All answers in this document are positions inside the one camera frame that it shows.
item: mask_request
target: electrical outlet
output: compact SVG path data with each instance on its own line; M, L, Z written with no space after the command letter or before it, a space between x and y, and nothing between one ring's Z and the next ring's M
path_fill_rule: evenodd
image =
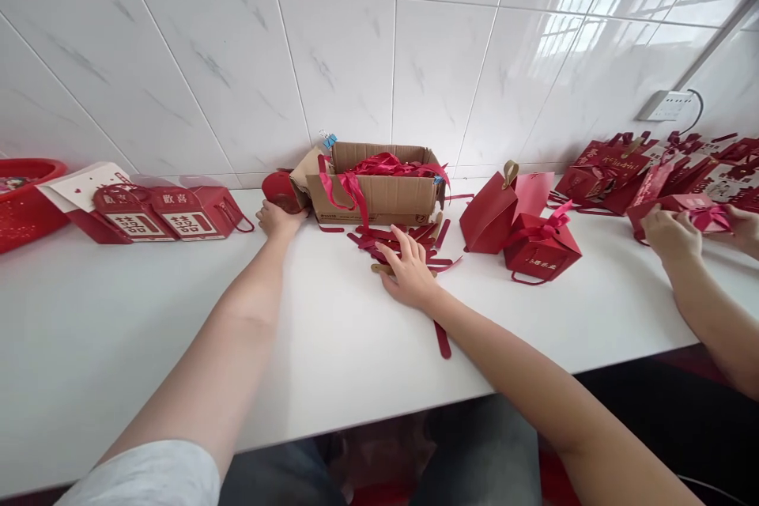
M692 100L693 94L690 91L657 91L645 104L636 120L677 120Z

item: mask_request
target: white sleeve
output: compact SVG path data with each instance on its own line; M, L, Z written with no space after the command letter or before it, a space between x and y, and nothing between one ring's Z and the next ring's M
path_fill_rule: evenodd
M221 481L195 443L164 440L115 456L77 482L57 506L215 506Z

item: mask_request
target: white countertop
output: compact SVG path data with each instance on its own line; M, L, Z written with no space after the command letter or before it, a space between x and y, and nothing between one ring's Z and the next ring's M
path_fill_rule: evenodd
M485 180L454 180L456 194ZM260 190L233 192L252 218ZM463 249L452 219L440 257ZM572 215L583 258L555 282L509 280L500 255L468 254L438 280L571 373L696 342L653 251L626 218ZM265 236L93 243L73 225L0 257L0 496L85 474L177 362ZM759 264L719 244L704 257L749 309ZM489 393L461 351L444 360L431 321L396 304L345 233L310 219L285 269L277 345L240 450Z

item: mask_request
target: red basket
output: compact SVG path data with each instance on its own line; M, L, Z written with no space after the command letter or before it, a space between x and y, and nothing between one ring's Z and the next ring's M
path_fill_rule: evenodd
M46 236L69 222L69 218L36 188L38 183L65 173L66 165L57 160L0 160L0 177L37 178L17 190L0 194L0 254Z

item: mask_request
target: open cardboard box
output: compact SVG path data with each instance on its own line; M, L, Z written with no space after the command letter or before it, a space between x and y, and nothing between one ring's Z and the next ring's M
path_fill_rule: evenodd
M312 206L316 219L322 224L361 223L358 206L353 211L341 210L330 203L319 178L319 154L323 146L312 149L290 173L290 182L301 207ZM336 174L350 170L356 164L380 153L392 153L401 162L440 164L432 150L423 146L375 145L363 142L335 142L331 148L330 176L334 200L351 207L352 200L343 190ZM369 212L369 222L375 225L429 223L435 202L443 208L445 182L433 178L410 176L358 176Z

